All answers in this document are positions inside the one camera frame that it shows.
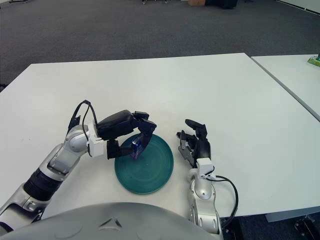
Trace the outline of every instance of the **silver robot arm segment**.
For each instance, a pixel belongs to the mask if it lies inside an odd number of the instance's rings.
[[[177,132],[180,139],[178,150],[192,166],[187,176],[190,182],[189,220],[214,235],[215,239],[223,240],[221,221],[215,207],[216,190],[211,181],[207,180],[215,178],[210,143],[206,138],[207,129],[204,124],[189,119],[185,123],[195,130],[195,135],[189,135],[183,130]]]
[[[89,136],[88,127],[85,126],[85,129]],[[82,126],[77,125],[66,135],[64,143],[49,153],[29,180],[0,208],[0,233],[36,221],[50,203],[52,195],[86,152],[87,139]]]

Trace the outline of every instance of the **black cable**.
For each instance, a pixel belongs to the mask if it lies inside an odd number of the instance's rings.
[[[91,108],[92,115],[93,115],[93,119],[94,119],[94,123],[95,123],[95,125],[98,125],[96,113],[95,113],[94,108],[93,108],[92,105],[91,105],[91,102],[89,102],[88,100],[83,100],[82,102],[79,103],[79,105],[76,107],[76,109],[75,109],[74,112],[73,112],[73,115],[72,115],[72,117],[71,117],[71,119],[70,119],[70,122],[69,122],[69,126],[68,126],[68,131],[67,131],[67,133],[68,133],[74,126],[76,126],[76,125],[79,124],[80,117],[76,117],[76,116],[77,116],[77,113],[78,113],[80,107],[82,106],[82,104],[87,104],[87,105]]]
[[[216,178],[219,178],[219,179],[223,179],[223,180],[213,180],[213,179],[208,179],[209,181],[212,181],[212,182],[229,182],[232,187],[233,187],[233,190],[234,190],[234,194],[235,194],[235,204],[234,204],[234,208],[231,212],[231,215],[230,217],[226,220],[226,222],[224,224],[221,225],[221,227],[224,229],[226,226],[228,226],[232,220],[234,219],[235,215],[236,215],[236,212],[237,212],[237,209],[238,209],[238,203],[239,203],[239,196],[238,196],[238,191],[237,191],[237,188],[236,186],[234,185],[234,183],[229,180],[228,178],[224,177],[224,176],[215,176]]]
[[[85,130],[85,118],[87,116],[89,108],[90,108],[90,105],[88,105],[88,108],[86,109],[85,114],[84,114],[84,116],[82,118],[82,130],[83,130],[83,133],[84,133],[85,138],[86,138],[87,141],[89,141],[89,138],[88,138],[88,135],[87,135],[86,130]]]

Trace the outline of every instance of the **white table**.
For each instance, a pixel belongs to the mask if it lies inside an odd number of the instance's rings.
[[[155,134],[171,147],[173,173],[159,191],[137,195],[119,184],[113,159],[86,154],[45,217],[105,202],[147,203],[186,216],[190,167],[176,137],[181,129],[192,133],[185,118],[206,124],[215,172],[238,189],[237,216],[320,205],[320,124],[244,53],[30,65],[0,93],[0,204],[64,140],[83,99],[98,120],[123,109],[148,112]],[[215,187],[226,217],[232,187]]]
[[[314,55],[253,56],[252,59],[320,121],[320,67]]]

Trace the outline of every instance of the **robot forearm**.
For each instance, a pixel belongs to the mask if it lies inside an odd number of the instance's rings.
[[[35,221],[80,157],[87,152],[86,143],[81,126],[74,127],[64,143],[49,153],[31,177],[0,208],[0,226],[9,232]]]

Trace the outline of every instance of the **teal plate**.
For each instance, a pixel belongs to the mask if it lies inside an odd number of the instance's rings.
[[[130,147],[136,136],[129,137],[121,146]],[[174,156],[171,149],[157,135],[152,135],[148,146],[136,160],[127,155],[117,157],[114,162],[119,182],[136,194],[150,194],[159,190],[169,180],[173,169]]]

